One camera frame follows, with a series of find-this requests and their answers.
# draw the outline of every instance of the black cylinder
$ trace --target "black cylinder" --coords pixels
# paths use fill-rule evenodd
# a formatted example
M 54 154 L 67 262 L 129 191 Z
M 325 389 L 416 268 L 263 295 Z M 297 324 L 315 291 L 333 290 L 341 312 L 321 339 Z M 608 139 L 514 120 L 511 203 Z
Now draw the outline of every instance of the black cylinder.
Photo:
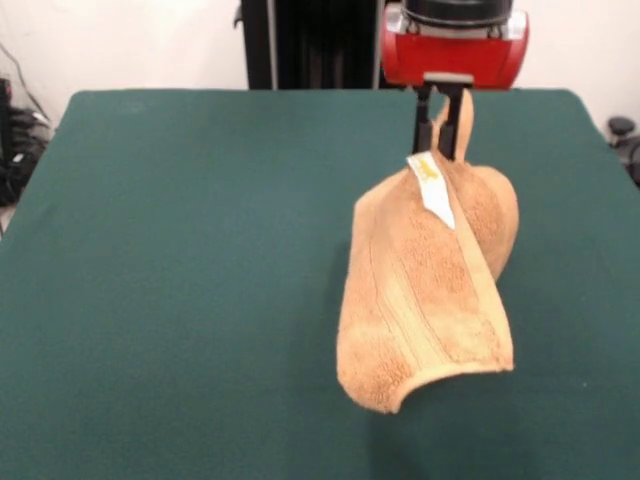
M 454 29 L 482 28 L 504 23 L 513 0 L 403 0 L 415 21 Z

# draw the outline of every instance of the floor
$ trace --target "floor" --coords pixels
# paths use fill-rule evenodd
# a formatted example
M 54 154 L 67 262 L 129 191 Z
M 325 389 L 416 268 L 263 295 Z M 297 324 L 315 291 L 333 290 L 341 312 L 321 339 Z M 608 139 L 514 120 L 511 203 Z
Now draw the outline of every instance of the floor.
M 8 208 L 0 208 L 0 232 L 6 232 L 7 227 L 9 226 L 9 222 L 11 221 L 11 217 L 13 217 L 13 213 L 16 211 L 15 207 Z

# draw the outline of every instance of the white wall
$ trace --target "white wall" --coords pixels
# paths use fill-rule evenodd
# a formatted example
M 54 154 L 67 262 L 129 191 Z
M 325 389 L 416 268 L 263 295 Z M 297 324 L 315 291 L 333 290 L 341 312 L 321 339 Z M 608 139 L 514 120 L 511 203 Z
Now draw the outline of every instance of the white wall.
M 622 114 L 640 128 L 640 2 L 516 0 L 532 22 L 522 87 L 576 92 L 596 125 Z
M 0 0 L 0 40 L 55 120 L 80 89 L 246 88 L 240 0 Z M 522 87 L 578 93 L 596 124 L 640 122 L 640 2 L 516 0 L 533 23 Z M 0 71 L 12 72 L 0 58 Z
M 0 0 L 0 40 L 59 120 L 84 89 L 247 87 L 240 0 Z M 0 71 L 12 73 L 5 58 Z

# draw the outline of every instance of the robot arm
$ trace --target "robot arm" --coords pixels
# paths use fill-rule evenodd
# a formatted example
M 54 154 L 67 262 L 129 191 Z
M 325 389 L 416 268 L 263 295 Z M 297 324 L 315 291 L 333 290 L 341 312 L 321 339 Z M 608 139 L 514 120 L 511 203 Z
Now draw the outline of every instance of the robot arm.
M 529 20 L 513 0 L 404 0 L 385 10 L 382 65 L 389 83 L 418 94 L 413 153 L 431 148 L 429 96 L 450 99 L 438 148 L 453 160 L 465 88 L 509 89 L 524 61 Z

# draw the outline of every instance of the orange towel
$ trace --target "orange towel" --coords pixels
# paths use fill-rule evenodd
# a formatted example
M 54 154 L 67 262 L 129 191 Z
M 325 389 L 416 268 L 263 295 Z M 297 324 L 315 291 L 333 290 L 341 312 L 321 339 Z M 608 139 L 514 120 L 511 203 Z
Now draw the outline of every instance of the orange towel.
M 471 137 L 469 94 L 463 106 L 457 158 L 464 158 Z M 444 115 L 446 107 L 434 136 Z M 494 279 L 518 228 L 515 192 L 495 169 L 432 155 L 454 229 L 425 208 L 409 168 L 355 206 L 337 374 L 353 401 L 384 413 L 398 412 L 407 395 L 430 382 L 514 366 Z

